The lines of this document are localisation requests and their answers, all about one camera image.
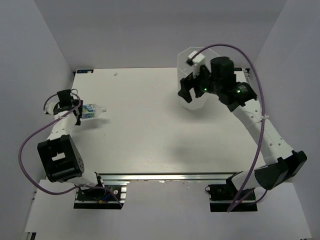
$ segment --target gray wall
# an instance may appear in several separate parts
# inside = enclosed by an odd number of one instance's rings
[[[70,67],[176,67],[189,47],[229,43],[254,60],[286,0],[35,0]],[[218,49],[237,64],[247,63]]]
[[[0,1],[0,33],[0,238],[18,240],[35,190],[20,171],[18,149],[50,120],[43,114],[43,102],[71,85],[72,72],[33,0]],[[40,133],[23,153],[37,180],[44,176],[37,142],[48,134]]]
[[[267,114],[288,143],[308,157],[293,183],[316,240],[320,239],[319,13],[319,1],[288,0],[256,60]]]

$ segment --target white tabletop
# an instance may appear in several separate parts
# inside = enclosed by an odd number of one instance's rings
[[[247,170],[256,144],[210,95],[202,109],[180,106],[176,68],[95,69],[77,73],[84,104],[106,113],[85,120],[72,138],[86,169],[99,173],[200,173]],[[260,156],[257,166],[263,165]]]
[[[60,192],[73,185],[41,180]],[[35,240],[300,240],[311,234],[292,183],[270,191],[257,212],[210,212],[206,183],[136,181],[121,210],[73,209],[75,190],[38,191],[26,224]],[[263,189],[255,190],[257,197]]]

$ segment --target purple wire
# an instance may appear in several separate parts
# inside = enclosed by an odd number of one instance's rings
[[[23,165],[23,162],[22,162],[22,151],[25,147],[25,145],[27,144],[27,142],[32,138],[34,137],[35,135],[37,135],[38,133],[40,133],[41,131],[47,129],[48,127],[52,126],[53,124],[59,122],[62,118],[68,116],[69,114],[71,114],[74,110],[78,109],[80,106],[81,106],[81,100],[80,100],[80,97],[75,94],[75,93],[72,93],[73,95],[75,95],[77,97],[77,99],[79,100],[79,103],[77,106],[75,106],[74,108],[72,108],[71,110],[69,110],[68,112],[66,112],[65,114],[63,114],[60,118],[57,118],[55,119],[54,121],[48,123],[47,125],[41,127],[40,129],[38,129],[37,131],[35,131],[34,133],[32,133],[30,136],[28,136],[24,141],[23,143],[21,144],[20,148],[19,148],[19,152],[18,152],[18,162],[19,162],[19,166],[21,168],[21,171],[23,172],[23,174],[25,175],[25,177],[36,187],[38,188],[39,190],[43,191],[44,193],[46,194],[50,194],[50,195],[62,195],[62,194],[67,194],[69,192],[71,192],[72,190],[74,189],[78,189],[78,188],[81,188],[81,187],[86,187],[86,188],[91,188],[91,189],[104,189],[104,190],[108,190],[110,192],[110,194],[113,196],[113,198],[119,203],[119,205],[122,207],[122,203],[118,200],[118,198],[115,196],[115,194],[110,190],[110,188],[108,187],[103,187],[103,186],[89,186],[89,185],[77,185],[77,186],[74,186],[66,191],[61,191],[61,192],[53,192],[53,191],[49,191],[45,188],[43,188],[42,186],[40,186],[35,180],[33,180],[33,178],[28,174],[28,172],[26,171],[24,165]],[[48,101],[53,98],[54,96],[56,96],[57,94],[53,94],[51,95],[45,102],[44,102],[44,105],[43,105],[43,110],[46,109],[46,105],[48,103]]]
[[[256,70],[254,64],[249,59],[249,57],[240,48],[238,48],[236,46],[233,46],[233,45],[230,45],[230,44],[224,44],[224,43],[212,44],[212,45],[206,46],[206,47],[202,48],[201,50],[199,50],[195,55],[193,55],[193,57],[190,60],[192,61],[197,55],[199,55],[203,51],[205,51],[205,50],[207,50],[209,48],[213,48],[213,47],[228,47],[228,48],[232,48],[232,49],[237,50],[239,53],[241,53],[244,56],[244,58],[249,63],[249,65],[252,68],[252,71],[253,71],[253,73],[255,75],[255,79],[256,79],[256,83],[257,83],[257,86],[258,86],[258,89],[259,89],[260,99],[261,99],[261,115],[265,116],[265,98],[264,98],[264,93],[262,91],[261,82],[260,82],[257,70]],[[255,155],[254,155],[254,159],[252,161],[252,165],[251,165],[251,167],[250,167],[250,169],[248,171],[248,174],[246,175],[241,187],[239,188],[238,192],[234,196],[234,199],[232,200],[232,203],[228,207],[228,209],[227,209],[228,213],[231,212],[237,205],[239,205],[241,203],[241,201],[238,201],[238,202],[236,202],[236,201],[239,198],[241,192],[244,190],[244,188],[245,188],[245,186],[246,186],[246,184],[247,184],[252,172],[255,169],[256,163],[258,161],[258,156],[259,156],[259,153],[260,153],[260,150],[261,150],[261,146],[262,146],[262,140],[263,140],[263,137],[264,137],[264,131],[265,131],[265,119],[262,118],[261,119],[260,136],[259,136],[259,140],[258,140],[258,143],[257,143],[257,148],[256,148],[256,152],[255,152]]]
[[[248,206],[254,205],[259,203],[266,195],[267,195],[268,190],[265,190],[264,193],[262,194],[262,196],[255,202],[248,204]]]

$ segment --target purple cable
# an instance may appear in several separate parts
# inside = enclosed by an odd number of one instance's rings
[[[257,70],[256,70],[254,64],[249,59],[249,57],[241,49],[239,49],[236,46],[230,45],[230,44],[224,44],[224,43],[212,44],[212,45],[206,46],[206,47],[202,48],[201,50],[199,50],[195,55],[193,55],[193,57],[190,60],[192,61],[197,55],[199,55],[203,51],[205,51],[205,50],[207,50],[209,48],[213,48],[213,47],[228,47],[228,48],[232,48],[232,49],[237,50],[239,53],[241,53],[244,56],[244,58],[249,63],[249,65],[252,68],[252,71],[253,71],[253,73],[255,75],[256,83],[257,83],[257,86],[258,86],[258,89],[259,89],[259,93],[260,93],[260,98],[261,98],[261,115],[265,116],[265,98],[264,98],[264,93],[262,91],[261,82],[260,82]],[[259,156],[259,153],[260,153],[260,150],[261,150],[261,146],[262,146],[262,140],[263,140],[263,137],[264,137],[264,131],[265,131],[265,119],[262,118],[261,119],[260,136],[259,136],[259,140],[258,140],[258,143],[257,143],[255,156],[254,156],[254,159],[252,161],[252,165],[251,165],[251,167],[250,167],[250,169],[248,171],[248,174],[246,175],[241,187],[239,188],[238,192],[236,193],[234,199],[232,200],[232,203],[228,207],[228,209],[227,209],[228,213],[231,212],[237,205],[239,205],[241,203],[241,201],[238,201],[238,202],[236,202],[236,201],[239,198],[241,192],[244,190],[244,188],[245,188],[245,186],[246,186],[246,184],[247,184],[252,172],[255,169],[256,163],[258,161],[258,156]]]
[[[91,188],[91,189],[105,189],[105,190],[108,190],[110,192],[110,194],[113,196],[113,198],[119,203],[119,205],[122,207],[122,203],[118,200],[118,198],[115,196],[115,194],[110,190],[110,188],[108,187],[102,187],[102,186],[89,186],[89,185],[77,185],[77,186],[74,186],[66,191],[61,191],[61,192],[53,192],[53,191],[49,191],[45,188],[43,188],[42,186],[40,186],[35,180],[32,179],[32,177],[28,174],[28,172],[26,171],[23,163],[22,163],[22,151],[25,147],[25,145],[27,144],[27,142],[32,138],[34,137],[35,135],[37,135],[38,133],[40,133],[41,131],[45,130],[46,128],[52,126],[53,124],[59,122],[62,118],[68,116],[69,114],[71,114],[74,110],[78,109],[80,106],[81,106],[81,100],[80,100],[80,97],[75,94],[75,93],[72,93],[73,95],[75,95],[77,97],[77,99],[79,100],[79,103],[77,106],[75,106],[74,108],[72,108],[71,110],[69,110],[68,112],[66,112],[65,114],[63,114],[61,116],[61,118],[57,118],[55,119],[54,121],[48,123],[47,125],[43,126],[42,128],[40,128],[39,130],[35,131],[34,133],[32,133],[30,136],[28,136],[24,141],[23,143],[21,144],[20,146],[20,149],[19,149],[19,152],[18,152],[18,162],[19,162],[19,166],[21,168],[21,171],[23,172],[23,174],[25,175],[25,177],[36,187],[38,188],[39,190],[43,191],[44,193],[46,194],[50,194],[50,195],[62,195],[62,194],[67,194],[69,192],[71,192],[72,190],[74,189],[78,189],[78,188],[81,188],[81,187],[86,187],[86,188]],[[51,95],[45,102],[44,102],[44,106],[43,106],[43,110],[46,109],[46,105],[48,103],[48,101],[53,98],[54,96],[56,96],[57,94],[53,94]]]
[[[265,190],[264,193],[262,194],[262,196],[255,202],[248,204],[248,206],[254,205],[259,203],[266,195],[267,195],[268,190]]]

